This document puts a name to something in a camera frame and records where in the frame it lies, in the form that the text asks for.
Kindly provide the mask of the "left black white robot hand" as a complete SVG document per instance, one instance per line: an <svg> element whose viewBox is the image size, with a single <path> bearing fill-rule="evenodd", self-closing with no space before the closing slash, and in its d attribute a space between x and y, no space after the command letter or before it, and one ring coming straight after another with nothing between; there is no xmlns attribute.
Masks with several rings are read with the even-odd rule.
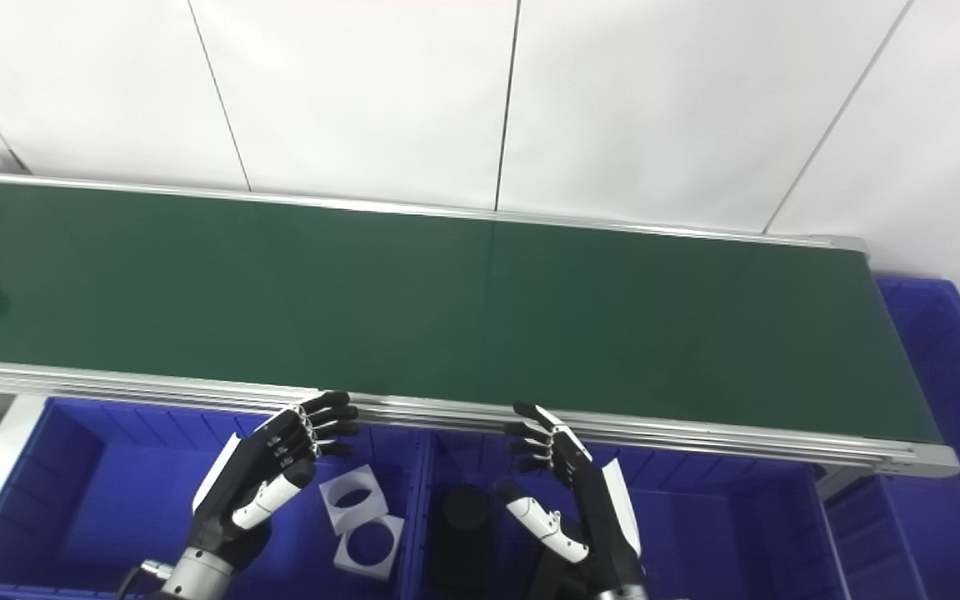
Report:
<svg viewBox="0 0 960 600"><path fill-rule="evenodd" d="M317 460L352 455L343 437L358 434L358 414L347 392L323 392L246 437L233 434L194 498L187 547L235 573L251 566L272 536L272 515L312 482Z"/></svg>

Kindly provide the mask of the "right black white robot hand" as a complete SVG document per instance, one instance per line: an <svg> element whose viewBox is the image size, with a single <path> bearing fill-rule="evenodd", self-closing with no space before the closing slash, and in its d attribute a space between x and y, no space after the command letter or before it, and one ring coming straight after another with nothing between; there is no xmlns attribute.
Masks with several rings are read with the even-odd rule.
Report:
<svg viewBox="0 0 960 600"><path fill-rule="evenodd" d="M643 540L618 460L598 464L572 427L533 403L515 402L514 437L507 451L519 473L549 471L570 490L579 520L551 509L511 478L494 486L496 498L537 541L582 573L591 599L647 599Z"/></svg>

